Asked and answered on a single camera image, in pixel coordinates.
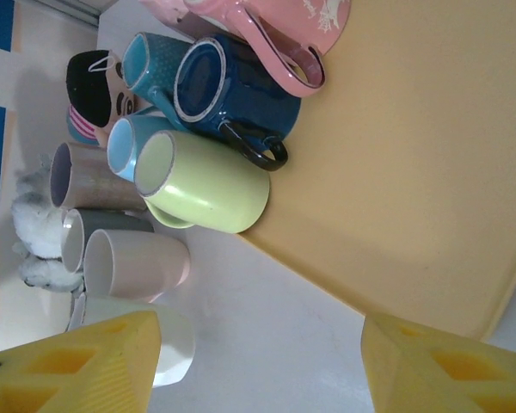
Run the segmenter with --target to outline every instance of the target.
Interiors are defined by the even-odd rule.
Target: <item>countertop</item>
[[[135,0],[101,16],[98,48],[122,56],[138,31],[172,34]],[[149,412],[371,412],[364,318],[238,236],[194,227],[187,281],[158,304],[188,316],[197,352],[186,378],[155,389]],[[516,292],[491,343],[516,351]]]

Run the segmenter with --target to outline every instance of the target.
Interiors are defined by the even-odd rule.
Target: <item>yellow table surface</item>
[[[243,236],[358,311],[485,337],[516,287],[516,1],[355,0]]]

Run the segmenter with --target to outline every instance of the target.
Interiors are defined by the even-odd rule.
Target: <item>navy blue mug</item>
[[[296,122],[300,102],[270,77],[250,46],[224,34],[194,43],[175,78],[174,106],[181,123],[223,140],[265,170],[286,163],[283,139]]]

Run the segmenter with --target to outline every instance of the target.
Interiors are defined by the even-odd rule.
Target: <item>black handle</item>
[[[249,129],[230,121],[226,121],[220,125],[219,130],[227,138],[233,149],[241,152],[250,162],[263,170],[278,170],[289,159],[289,154],[283,142],[281,142],[280,137],[272,135],[271,133],[268,134],[259,129]],[[258,152],[252,144],[247,141],[245,135],[252,135],[261,139],[273,153],[273,159],[264,153]]]

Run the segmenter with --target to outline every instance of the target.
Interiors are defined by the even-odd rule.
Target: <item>pink mug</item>
[[[305,97],[325,82],[321,61],[338,40],[351,0],[184,0],[187,9],[254,49],[269,74],[292,95]],[[290,64],[304,73],[301,78]]]
[[[194,40],[223,30],[191,13],[183,0],[139,0],[165,26]]]

